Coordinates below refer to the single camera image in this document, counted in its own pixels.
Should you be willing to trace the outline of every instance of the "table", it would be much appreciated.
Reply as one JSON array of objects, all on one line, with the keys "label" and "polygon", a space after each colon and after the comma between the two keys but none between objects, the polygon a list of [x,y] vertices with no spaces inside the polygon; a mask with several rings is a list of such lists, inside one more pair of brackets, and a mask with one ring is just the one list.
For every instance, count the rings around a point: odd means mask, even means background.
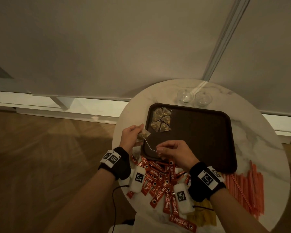
[{"label": "table", "polygon": [[[278,136],[267,120],[253,105],[233,91],[196,79],[174,79],[152,85],[132,98],[121,113],[114,130],[112,148],[119,145],[124,128],[146,123],[148,109],[152,104],[182,105],[177,100],[177,92],[185,88],[192,90],[194,94],[199,90],[211,94],[213,101],[206,109],[222,111],[229,115],[238,163],[236,173],[246,174],[249,160],[252,160],[258,171],[263,174],[265,214],[261,215],[259,221],[270,231],[282,216],[289,197],[290,170],[287,157]],[[195,107],[193,101],[185,106]],[[126,185],[128,182],[129,179],[119,180],[120,185]],[[123,187],[122,191],[126,195],[128,188]],[[128,198],[128,201],[136,212],[143,212],[157,221],[172,224],[168,221],[168,215],[162,211],[164,200],[153,209],[149,204],[151,199],[150,194],[144,196],[138,193],[132,199]],[[216,227],[203,228],[205,232],[224,232],[219,219]]]}]

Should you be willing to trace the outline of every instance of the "person's left arm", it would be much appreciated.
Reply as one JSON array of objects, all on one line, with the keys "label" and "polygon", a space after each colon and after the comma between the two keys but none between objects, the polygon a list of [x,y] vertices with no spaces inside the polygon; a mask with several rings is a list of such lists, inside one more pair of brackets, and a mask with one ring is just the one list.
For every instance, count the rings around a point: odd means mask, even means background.
[{"label": "person's left arm", "polygon": [[[128,155],[136,143],[137,135],[143,129],[133,125],[123,130],[120,147]],[[99,214],[105,202],[106,194],[111,190],[115,176],[106,169],[100,168],[97,173],[81,188],[72,200],[51,221],[45,233],[85,232]]]}]

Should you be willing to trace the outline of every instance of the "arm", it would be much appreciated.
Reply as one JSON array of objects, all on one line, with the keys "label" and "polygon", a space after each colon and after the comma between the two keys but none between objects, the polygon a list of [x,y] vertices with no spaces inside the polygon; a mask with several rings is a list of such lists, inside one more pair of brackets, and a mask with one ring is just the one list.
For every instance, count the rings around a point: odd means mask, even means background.
[{"label": "arm", "polygon": [[[123,130],[120,147],[127,152],[128,168],[129,154],[133,146],[141,145],[136,143],[137,135],[143,129],[133,125]],[[45,233],[67,233],[85,232],[91,226],[93,219],[100,213],[100,209],[105,202],[106,194],[111,191],[115,176],[101,168],[97,173],[81,188],[81,190],[68,202],[66,206],[51,221],[44,231]]]},{"label": "arm", "polygon": [[[190,172],[191,168],[199,162],[185,141],[166,141],[157,145],[156,150],[162,159],[174,158],[186,172]],[[210,202],[225,232],[268,232],[225,188],[215,192],[210,197]]]}]

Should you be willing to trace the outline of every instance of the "wristband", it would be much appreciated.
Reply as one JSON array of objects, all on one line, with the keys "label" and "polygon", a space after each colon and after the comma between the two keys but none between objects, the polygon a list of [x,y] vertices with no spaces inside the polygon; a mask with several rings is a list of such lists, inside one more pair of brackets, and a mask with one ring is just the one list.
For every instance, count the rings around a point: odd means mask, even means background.
[{"label": "wristband", "polygon": [[224,179],[213,167],[207,167],[203,162],[195,164],[190,170],[190,196],[197,202],[209,198],[218,190],[226,188]]},{"label": "wristband", "polygon": [[116,180],[125,180],[131,173],[129,155],[122,147],[108,150],[100,162],[98,170],[103,168],[111,172]]}]

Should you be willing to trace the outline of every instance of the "wooden floor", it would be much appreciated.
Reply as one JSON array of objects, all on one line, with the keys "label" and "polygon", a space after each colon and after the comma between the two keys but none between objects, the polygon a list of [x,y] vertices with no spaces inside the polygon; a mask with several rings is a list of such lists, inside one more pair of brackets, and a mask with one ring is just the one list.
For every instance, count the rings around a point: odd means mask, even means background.
[{"label": "wooden floor", "polygon": [[[115,125],[0,112],[0,232],[42,232],[97,171]],[[291,169],[291,145],[284,145]],[[118,190],[117,223],[135,211]],[[113,224],[111,193],[95,232]],[[273,232],[291,232],[291,195]]]}]

